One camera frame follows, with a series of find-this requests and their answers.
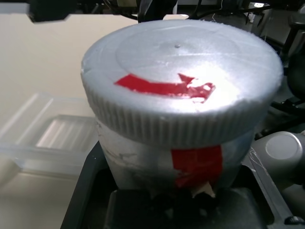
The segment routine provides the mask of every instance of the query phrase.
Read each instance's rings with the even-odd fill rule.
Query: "black cable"
[[[272,102],[271,106],[277,110],[283,111],[283,112],[291,114],[291,115],[301,115],[301,116],[305,115],[305,108],[288,106],[288,105],[280,104],[277,102]]]
[[[104,0],[104,3],[114,13],[118,13],[118,14],[122,15],[123,17],[129,18],[129,19],[138,20],[138,17],[133,16],[131,14],[123,13],[120,8],[117,8],[117,7],[113,6],[108,0]]]
[[[197,12],[201,6],[202,0],[198,0],[196,9],[194,10],[194,12],[192,13],[192,15],[188,18],[188,19],[196,19],[197,18]]]
[[[260,11],[263,11],[263,10],[269,10],[269,9],[272,9],[273,6],[263,6],[263,7],[260,7],[260,8],[251,8],[251,9],[245,9],[245,10],[235,10],[235,11],[227,11],[227,10],[211,10],[211,11],[208,11],[208,12],[205,12],[201,15],[198,16],[198,19],[201,19],[201,18],[204,18],[210,14],[214,14],[214,13],[222,13],[222,12],[225,12],[225,13],[236,13],[236,12],[239,12],[239,13],[250,13],[250,12],[260,12]]]

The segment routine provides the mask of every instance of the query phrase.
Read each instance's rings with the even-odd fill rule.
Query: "tape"
[[[206,182],[215,184],[223,169],[221,146],[190,150],[171,150],[173,167],[181,173],[177,187],[195,187]]]

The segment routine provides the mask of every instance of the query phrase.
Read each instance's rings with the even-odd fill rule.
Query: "white container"
[[[79,175],[97,142],[86,99],[35,94],[0,130],[0,153],[23,170]]]
[[[253,34],[170,20],[103,37],[81,75],[118,187],[166,189],[230,185],[282,71]]]

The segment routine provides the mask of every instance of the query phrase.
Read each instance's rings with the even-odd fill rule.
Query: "wire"
[[[208,12],[205,12],[201,15],[198,16],[198,19],[204,18],[210,14],[214,14],[214,13],[221,13],[221,12],[227,12],[227,13],[236,13],[236,12],[240,12],[240,13],[249,13],[249,12],[260,12],[263,10],[269,10],[272,9],[272,6],[264,6],[264,7],[260,7],[260,8],[251,8],[251,9],[245,9],[245,10],[235,10],[235,11],[227,11],[227,10],[211,10]]]
[[[196,6],[196,9],[194,10],[194,12],[192,13],[192,15],[188,18],[188,19],[195,19],[197,18],[197,12],[201,6],[201,3],[202,3],[202,0],[198,0],[198,3],[197,3],[197,6]]]
[[[104,3],[114,13],[118,13],[118,14],[122,15],[123,17],[129,18],[129,19],[138,20],[138,17],[133,16],[131,14],[123,13],[120,8],[117,8],[117,7],[113,6],[108,0],[104,0]]]
[[[221,4],[220,4],[220,9],[219,9],[219,10],[222,10],[222,9],[223,9],[223,1],[224,1],[224,0],[221,0]],[[217,22],[217,21],[215,20],[214,16],[215,16],[215,13],[214,13],[213,16],[212,16],[212,19],[213,19],[212,22]]]

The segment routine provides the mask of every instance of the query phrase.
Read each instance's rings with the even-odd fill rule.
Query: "white lid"
[[[172,148],[216,145],[250,130],[281,79],[281,61],[263,40],[205,21],[133,25],[97,41],[82,61],[83,85],[101,122]]]

